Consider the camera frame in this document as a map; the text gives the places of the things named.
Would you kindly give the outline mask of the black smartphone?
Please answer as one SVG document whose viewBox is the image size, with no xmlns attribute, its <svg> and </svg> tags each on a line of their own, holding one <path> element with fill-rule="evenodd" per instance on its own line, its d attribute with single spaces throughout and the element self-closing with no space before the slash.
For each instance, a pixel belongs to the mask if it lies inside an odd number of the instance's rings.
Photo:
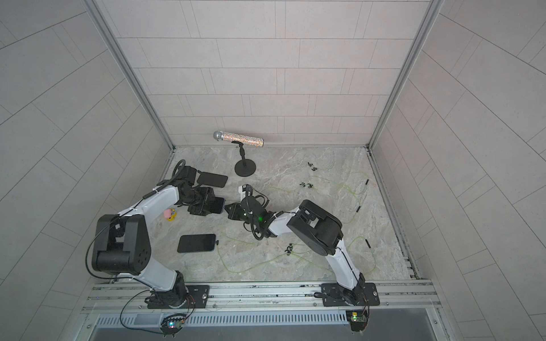
<svg viewBox="0 0 546 341">
<path fill-rule="evenodd" d="M 215 197 L 208 204 L 208 211 L 211 214 L 221 214 L 224 210 L 225 202 L 226 201 L 223 197 Z"/>
<path fill-rule="evenodd" d="M 201 172 L 197 179 L 197 184 L 202 186 L 211 186 L 217 188 L 224 188 L 228 181 L 228 176 L 220 175 L 216 173 Z"/>
<path fill-rule="evenodd" d="M 182 235 L 177 247 L 179 254 L 213 251 L 216 247 L 216 234 Z"/>
</svg>

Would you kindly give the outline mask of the pink yellow small toy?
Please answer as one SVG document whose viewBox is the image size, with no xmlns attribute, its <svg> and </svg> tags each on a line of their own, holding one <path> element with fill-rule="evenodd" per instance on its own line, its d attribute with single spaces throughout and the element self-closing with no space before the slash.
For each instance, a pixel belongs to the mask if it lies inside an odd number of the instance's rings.
<svg viewBox="0 0 546 341">
<path fill-rule="evenodd" d="M 173 208 L 169 208 L 163 212 L 164 219 L 167 221 L 174 221 L 176 219 L 177 213 Z"/>
</svg>

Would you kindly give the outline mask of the green circuit board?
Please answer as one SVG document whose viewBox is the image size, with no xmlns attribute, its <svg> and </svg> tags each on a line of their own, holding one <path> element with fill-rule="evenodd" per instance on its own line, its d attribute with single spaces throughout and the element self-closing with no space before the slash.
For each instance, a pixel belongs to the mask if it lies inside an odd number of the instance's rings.
<svg viewBox="0 0 546 341">
<path fill-rule="evenodd" d="M 160 325 L 160 330 L 164 337 L 170 335 L 174 338 L 184 328 L 186 318 L 187 315 L 184 313 L 173 314 L 164 318 Z"/>
<path fill-rule="evenodd" d="M 346 311 L 346 319 L 352 332 L 362 332 L 368 326 L 368 311 Z"/>
</svg>

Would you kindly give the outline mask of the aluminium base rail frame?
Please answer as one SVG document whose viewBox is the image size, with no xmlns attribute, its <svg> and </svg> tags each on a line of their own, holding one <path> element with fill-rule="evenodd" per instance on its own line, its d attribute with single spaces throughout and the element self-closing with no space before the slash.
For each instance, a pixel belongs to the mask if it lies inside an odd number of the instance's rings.
<svg viewBox="0 0 546 341">
<path fill-rule="evenodd" d="M 212 282 L 190 283 L 188 286 L 210 287 L 206 306 L 182 307 L 195 313 L 231 311 L 318 311 L 349 309 L 336 284 L 320 281 L 290 282 Z M 148 313 L 145 298 L 150 294 L 142 285 L 129 282 L 95 284 L 85 297 L 81 313 Z M 431 281 L 376 281 L 365 284 L 366 302 L 356 309 L 439 308 L 437 291 Z"/>
</svg>

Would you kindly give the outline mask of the right green circuit board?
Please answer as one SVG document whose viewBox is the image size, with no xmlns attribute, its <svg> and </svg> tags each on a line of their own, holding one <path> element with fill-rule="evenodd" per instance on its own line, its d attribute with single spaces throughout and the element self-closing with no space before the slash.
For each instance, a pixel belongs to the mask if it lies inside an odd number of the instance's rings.
<svg viewBox="0 0 546 341">
<path fill-rule="evenodd" d="M 362 332 L 368 326 L 368 311 L 346 311 L 346 319 L 352 332 Z"/>
</svg>

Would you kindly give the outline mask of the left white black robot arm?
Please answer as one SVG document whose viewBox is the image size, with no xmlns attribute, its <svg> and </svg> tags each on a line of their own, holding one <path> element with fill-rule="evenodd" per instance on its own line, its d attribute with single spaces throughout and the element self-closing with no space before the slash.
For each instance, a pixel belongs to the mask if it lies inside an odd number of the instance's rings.
<svg viewBox="0 0 546 341">
<path fill-rule="evenodd" d="M 192 215 L 220 214 L 225 200 L 217 197 L 208 184 L 196 184 L 203 173 L 176 164 L 169 180 L 162 180 L 142 199 L 115 215 L 97 221 L 96 235 L 85 255 L 85 267 L 91 276 L 103 272 L 107 279 L 132 279 L 149 287 L 149 309 L 203 308 L 208 286 L 187 287 L 183 274 L 165 267 L 152 256 L 148 224 L 165 210 L 186 206 Z"/>
</svg>

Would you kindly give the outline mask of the left green circuit board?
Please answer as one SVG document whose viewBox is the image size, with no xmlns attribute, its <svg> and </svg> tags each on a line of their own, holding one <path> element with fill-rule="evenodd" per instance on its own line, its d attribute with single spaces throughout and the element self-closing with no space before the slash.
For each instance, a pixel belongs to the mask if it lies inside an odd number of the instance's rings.
<svg viewBox="0 0 546 341">
<path fill-rule="evenodd" d="M 184 328 L 186 318 L 187 315 L 184 313 L 173 314 L 164 318 L 160 325 L 160 330 L 164 337 L 170 335 L 174 338 Z"/>
</svg>

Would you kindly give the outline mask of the black round microphone stand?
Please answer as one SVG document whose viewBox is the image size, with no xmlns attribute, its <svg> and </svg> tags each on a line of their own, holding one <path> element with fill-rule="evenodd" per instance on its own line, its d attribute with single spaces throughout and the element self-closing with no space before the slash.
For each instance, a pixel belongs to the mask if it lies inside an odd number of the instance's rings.
<svg viewBox="0 0 546 341">
<path fill-rule="evenodd" d="M 256 172 L 256 164 L 254 161 L 246 158 L 246 153 L 242 142 L 232 142 L 239 148 L 241 160 L 238 161 L 234 167 L 235 173 L 243 178 L 249 177 Z"/>
</svg>

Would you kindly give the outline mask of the glitter silver microphone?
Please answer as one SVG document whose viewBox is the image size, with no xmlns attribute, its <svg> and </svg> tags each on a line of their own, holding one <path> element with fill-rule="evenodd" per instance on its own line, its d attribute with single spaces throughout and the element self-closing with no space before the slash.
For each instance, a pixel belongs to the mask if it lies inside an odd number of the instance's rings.
<svg viewBox="0 0 546 341">
<path fill-rule="evenodd" d="M 219 142 L 230 142 L 230 143 L 244 144 L 244 145 L 255 146 L 255 147 L 264 146 L 264 139 L 252 137 L 252 136 L 222 132 L 222 131 L 214 132 L 213 138 Z"/>
</svg>

